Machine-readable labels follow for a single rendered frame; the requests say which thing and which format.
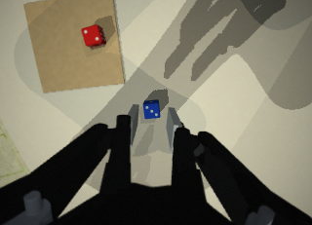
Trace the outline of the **tan square mat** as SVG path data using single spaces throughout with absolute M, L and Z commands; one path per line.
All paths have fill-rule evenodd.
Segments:
M 43 93 L 125 84 L 113 0 L 23 6 Z M 81 29 L 95 24 L 106 44 L 90 48 Z

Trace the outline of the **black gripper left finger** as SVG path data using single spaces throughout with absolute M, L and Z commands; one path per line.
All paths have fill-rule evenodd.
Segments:
M 131 149 L 138 110 L 133 104 L 128 115 L 118 115 L 116 129 L 93 125 L 33 172 L 1 187 L 0 225 L 47 225 L 57 219 L 107 149 L 92 225 L 132 225 Z

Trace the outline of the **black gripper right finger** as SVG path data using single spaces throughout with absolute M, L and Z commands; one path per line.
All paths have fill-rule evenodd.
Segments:
M 211 133 L 190 134 L 172 107 L 166 129 L 173 152 L 173 225 L 215 225 L 201 172 L 235 225 L 312 225 L 312 217 L 269 190 Z

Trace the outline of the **blue die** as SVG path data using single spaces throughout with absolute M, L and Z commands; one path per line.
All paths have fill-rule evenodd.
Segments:
M 160 118 L 159 100 L 146 100 L 143 103 L 144 119 Z

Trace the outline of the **red die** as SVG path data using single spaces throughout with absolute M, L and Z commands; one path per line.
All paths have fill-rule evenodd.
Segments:
M 97 24 L 81 29 L 87 47 L 97 47 L 106 44 L 103 30 Z

